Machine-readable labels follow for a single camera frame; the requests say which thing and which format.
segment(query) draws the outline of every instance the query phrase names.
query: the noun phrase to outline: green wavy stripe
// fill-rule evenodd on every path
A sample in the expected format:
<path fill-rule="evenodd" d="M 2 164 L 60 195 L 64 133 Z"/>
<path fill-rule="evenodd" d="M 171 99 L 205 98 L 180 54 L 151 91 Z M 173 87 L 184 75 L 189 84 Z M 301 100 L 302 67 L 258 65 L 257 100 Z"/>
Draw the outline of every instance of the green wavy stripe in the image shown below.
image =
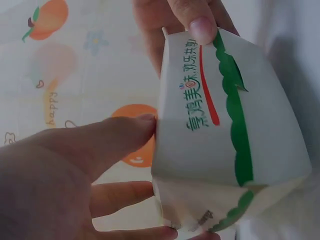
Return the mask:
<path fill-rule="evenodd" d="M 218 224 L 214 225 L 208 231 L 215 233 L 230 227 L 235 224 L 246 212 L 252 200 L 254 199 L 254 193 L 251 190 L 245 192 L 238 201 L 238 206 L 231 209 L 225 219 L 219 221 Z"/>
<path fill-rule="evenodd" d="M 226 109 L 232 119 L 230 132 L 232 144 L 236 151 L 235 176 L 239 186 L 243 187 L 247 182 L 254 179 L 245 115 L 238 92 L 239 89 L 247 90 L 234 58 L 225 53 L 226 49 L 219 31 L 213 45 L 216 47 L 216 57 L 220 61 L 219 70 L 223 76 L 222 87 L 228 95 Z"/>

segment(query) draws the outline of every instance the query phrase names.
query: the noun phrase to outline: orange fruit illustration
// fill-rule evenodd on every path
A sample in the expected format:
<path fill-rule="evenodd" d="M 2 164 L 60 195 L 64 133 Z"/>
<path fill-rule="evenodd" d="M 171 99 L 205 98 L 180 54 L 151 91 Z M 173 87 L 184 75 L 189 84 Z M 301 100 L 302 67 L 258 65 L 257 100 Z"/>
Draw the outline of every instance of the orange fruit illustration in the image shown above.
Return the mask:
<path fill-rule="evenodd" d="M 28 19 L 30 30 L 23 36 L 33 40 L 44 40 L 58 31 L 67 21 L 68 5 L 65 0 L 50 0 L 42 7 L 37 7 L 32 19 Z"/>
<path fill-rule="evenodd" d="M 112 114 L 112 117 L 130 117 L 135 118 L 142 114 L 156 114 L 157 110 L 149 105 L 131 104 L 119 108 Z M 126 164 L 136 168 L 148 168 L 152 166 L 152 159 L 155 147 L 155 137 L 153 136 L 141 149 L 131 153 L 124 158 Z"/>

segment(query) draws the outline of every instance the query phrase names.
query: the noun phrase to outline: white paper packaging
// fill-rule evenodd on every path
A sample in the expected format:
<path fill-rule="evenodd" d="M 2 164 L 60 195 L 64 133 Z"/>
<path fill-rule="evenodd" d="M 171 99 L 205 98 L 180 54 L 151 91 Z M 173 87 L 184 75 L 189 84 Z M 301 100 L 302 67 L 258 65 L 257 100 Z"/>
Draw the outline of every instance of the white paper packaging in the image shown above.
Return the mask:
<path fill-rule="evenodd" d="M 153 185 L 164 224 L 217 232 L 261 213 L 311 172 L 285 92 L 255 45 L 219 30 L 167 36 Z"/>

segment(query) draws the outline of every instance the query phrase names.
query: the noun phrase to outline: cartoon print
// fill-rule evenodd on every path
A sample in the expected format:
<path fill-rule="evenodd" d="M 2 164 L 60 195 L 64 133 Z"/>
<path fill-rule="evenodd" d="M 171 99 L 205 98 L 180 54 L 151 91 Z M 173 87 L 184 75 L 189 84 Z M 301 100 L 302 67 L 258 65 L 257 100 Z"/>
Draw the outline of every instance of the cartoon print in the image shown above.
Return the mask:
<path fill-rule="evenodd" d="M 11 145 L 16 142 L 16 135 L 14 133 L 6 132 L 4 136 L 4 145 Z"/>
<path fill-rule="evenodd" d="M 64 123 L 66 129 L 72 129 L 78 127 L 73 121 L 67 120 Z"/>
<path fill-rule="evenodd" d="M 26 77 L 37 89 L 48 88 L 54 79 L 60 85 L 76 70 L 77 55 L 68 45 L 46 43 L 33 54 L 28 64 Z"/>
<path fill-rule="evenodd" d="M 65 0 L 50 0 L 42 7 L 37 7 L 28 19 L 30 30 L 22 37 L 25 42 L 27 37 L 33 40 L 44 40 L 58 31 L 67 21 L 69 14 Z"/>
<path fill-rule="evenodd" d="M 37 89 L 40 89 L 40 88 L 42 88 L 44 85 L 45 85 L 45 84 L 44 84 L 44 81 L 39 80 L 39 83 L 38 83 L 35 87 L 36 87 Z"/>
<path fill-rule="evenodd" d="M 112 114 L 112 117 L 137 117 L 142 114 L 156 114 L 157 110 L 149 105 L 131 104 L 119 108 Z M 136 168 L 148 168 L 152 165 L 153 153 L 155 147 L 155 138 L 152 137 L 146 145 L 138 151 L 131 153 L 124 158 L 126 164 Z"/>
<path fill-rule="evenodd" d="M 131 52 L 136 54 L 145 54 L 144 40 L 140 34 L 129 36 L 128 42 L 131 46 Z"/>
<path fill-rule="evenodd" d="M 86 35 L 86 42 L 83 48 L 90 50 L 91 54 L 95 57 L 98 55 L 100 47 L 108 46 L 109 43 L 103 38 L 104 31 L 89 31 Z"/>
<path fill-rule="evenodd" d="M 77 69 L 77 56 L 74 50 L 60 43 L 42 45 L 30 58 L 29 78 L 37 89 L 43 89 L 43 111 L 48 128 L 56 128 L 55 115 L 59 96 L 57 88 Z"/>

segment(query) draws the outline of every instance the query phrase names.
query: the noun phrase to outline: logo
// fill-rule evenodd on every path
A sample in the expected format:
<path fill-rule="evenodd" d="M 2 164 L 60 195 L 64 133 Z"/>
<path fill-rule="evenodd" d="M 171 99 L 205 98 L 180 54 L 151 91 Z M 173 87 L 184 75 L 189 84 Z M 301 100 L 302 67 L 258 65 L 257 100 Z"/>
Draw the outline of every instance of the logo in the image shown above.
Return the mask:
<path fill-rule="evenodd" d="M 187 88 L 193 88 L 195 85 L 196 85 L 196 82 L 195 82 L 195 81 L 187 81 L 187 82 L 185 83 L 185 86 L 186 86 Z"/>

